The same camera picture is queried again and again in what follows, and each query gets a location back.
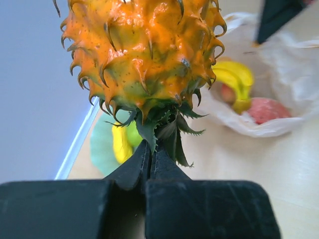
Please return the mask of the fake yellow lemon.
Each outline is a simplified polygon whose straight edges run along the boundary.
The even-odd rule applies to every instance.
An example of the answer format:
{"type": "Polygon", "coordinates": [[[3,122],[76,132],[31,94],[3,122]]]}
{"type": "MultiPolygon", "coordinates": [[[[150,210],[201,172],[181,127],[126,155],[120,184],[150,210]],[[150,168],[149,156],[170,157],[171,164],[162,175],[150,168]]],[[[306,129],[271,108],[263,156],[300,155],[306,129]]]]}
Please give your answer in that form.
{"type": "Polygon", "coordinates": [[[119,124],[112,126],[113,152],[116,161],[123,164],[133,155],[133,147],[130,145],[125,127],[119,124]]]}

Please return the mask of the fake peach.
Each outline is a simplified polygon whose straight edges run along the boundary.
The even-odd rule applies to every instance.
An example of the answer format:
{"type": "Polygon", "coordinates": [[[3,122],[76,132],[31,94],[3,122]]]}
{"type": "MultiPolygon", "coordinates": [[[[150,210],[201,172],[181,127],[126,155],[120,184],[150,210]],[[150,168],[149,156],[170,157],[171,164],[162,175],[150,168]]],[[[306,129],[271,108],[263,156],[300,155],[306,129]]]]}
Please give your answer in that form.
{"type": "Polygon", "coordinates": [[[236,101],[236,94],[234,90],[226,84],[222,84],[220,94],[222,100],[228,104],[234,104],[236,101]]]}

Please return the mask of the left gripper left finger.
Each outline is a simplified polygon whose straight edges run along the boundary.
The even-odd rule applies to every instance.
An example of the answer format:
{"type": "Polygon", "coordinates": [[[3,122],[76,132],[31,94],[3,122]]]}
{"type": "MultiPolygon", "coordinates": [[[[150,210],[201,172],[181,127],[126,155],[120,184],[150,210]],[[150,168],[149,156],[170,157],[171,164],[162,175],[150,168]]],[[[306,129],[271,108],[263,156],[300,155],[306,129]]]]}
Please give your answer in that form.
{"type": "Polygon", "coordinates": [[[144,238],[141,183],[149,156],[142,141],[126,163],[103,179],[1,184],[1,238],[144,238]]]}

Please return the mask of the light green fruit plate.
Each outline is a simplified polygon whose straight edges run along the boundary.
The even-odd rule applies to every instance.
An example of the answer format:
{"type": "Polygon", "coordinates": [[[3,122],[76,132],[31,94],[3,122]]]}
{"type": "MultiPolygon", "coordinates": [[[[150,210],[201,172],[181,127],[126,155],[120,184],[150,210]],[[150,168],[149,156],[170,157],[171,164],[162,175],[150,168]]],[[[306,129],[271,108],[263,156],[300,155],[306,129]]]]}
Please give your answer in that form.
{"type": "Polygon", "coordinates": [[[112,116],[101,114],[93,127],[90,137],[90,157],[94,166],[107,176],[117,169],[119,164],[113,152],[112,126],[118,124],[112,116]]]}

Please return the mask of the fake watermelon slice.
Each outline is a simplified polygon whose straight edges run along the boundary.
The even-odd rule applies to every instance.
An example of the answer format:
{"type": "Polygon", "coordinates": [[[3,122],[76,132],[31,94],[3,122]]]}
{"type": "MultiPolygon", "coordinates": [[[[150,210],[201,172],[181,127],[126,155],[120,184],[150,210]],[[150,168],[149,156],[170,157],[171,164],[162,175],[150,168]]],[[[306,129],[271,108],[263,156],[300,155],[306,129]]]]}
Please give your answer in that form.
{"type": "Polygon", "coordinates": [[[291,113],[280,102],[268,98],[252,98],[248,114],[256,124],[292,117],[291,113]]]}

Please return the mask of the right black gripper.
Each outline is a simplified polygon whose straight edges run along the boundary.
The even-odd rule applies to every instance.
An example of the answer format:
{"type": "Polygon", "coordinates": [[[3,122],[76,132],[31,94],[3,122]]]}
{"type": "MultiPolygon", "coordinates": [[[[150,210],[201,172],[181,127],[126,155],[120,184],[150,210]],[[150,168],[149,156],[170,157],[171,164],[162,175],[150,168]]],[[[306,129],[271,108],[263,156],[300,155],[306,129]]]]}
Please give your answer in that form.
{"type": "Polygon", "coordinates": [[[311,0],[265,0],[256,35],[256,43],[263,44],[266,42],[311,4],[311,0]]]}

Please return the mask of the fake pineapple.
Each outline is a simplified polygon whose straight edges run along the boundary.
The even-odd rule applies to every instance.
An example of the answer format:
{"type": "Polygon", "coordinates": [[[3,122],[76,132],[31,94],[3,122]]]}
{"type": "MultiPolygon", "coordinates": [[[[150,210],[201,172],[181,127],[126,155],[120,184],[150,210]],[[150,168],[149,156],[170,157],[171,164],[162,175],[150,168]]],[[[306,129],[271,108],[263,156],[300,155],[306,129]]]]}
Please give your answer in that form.
{"type": "Polygon", "coordinates": [[[151,152],[163,144],[170,158],[188,166],[181,133],[199,135],[186,118],[197,118],[192,97],[211,86],[216,27],[227,29],[216,0],[69,0],[61,41],[71,45],[70,68],[78,84],[98,97],[100,109],[130,117],[151,152]]]}

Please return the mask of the fake banana bunch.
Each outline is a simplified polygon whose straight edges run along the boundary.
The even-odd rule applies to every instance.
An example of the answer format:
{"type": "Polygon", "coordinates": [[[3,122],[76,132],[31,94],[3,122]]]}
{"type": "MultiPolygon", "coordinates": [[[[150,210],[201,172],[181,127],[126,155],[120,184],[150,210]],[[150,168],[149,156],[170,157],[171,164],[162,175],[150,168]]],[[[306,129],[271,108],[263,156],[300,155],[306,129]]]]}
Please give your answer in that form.
{"type": "Polygon", "coordinates": [[[252,71],[244,64],[236,61],[221,61],[212,66],[216,81],[231,88],[235,94],[232,109],[242,114],[251,106],[251,89],[254,85],[252,71]]]}

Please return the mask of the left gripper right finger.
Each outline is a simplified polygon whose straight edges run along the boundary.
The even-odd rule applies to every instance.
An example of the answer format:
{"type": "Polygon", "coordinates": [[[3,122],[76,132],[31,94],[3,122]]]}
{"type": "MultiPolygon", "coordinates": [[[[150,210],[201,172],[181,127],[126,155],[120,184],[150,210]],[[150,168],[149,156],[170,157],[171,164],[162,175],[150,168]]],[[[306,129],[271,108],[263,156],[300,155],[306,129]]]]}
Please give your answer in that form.
{"type": "Polygon", "coordinates": [[[279,239],[267,192],[247,180],[192,180],[162,146],[146,182],[148,239],[279,239]]]}

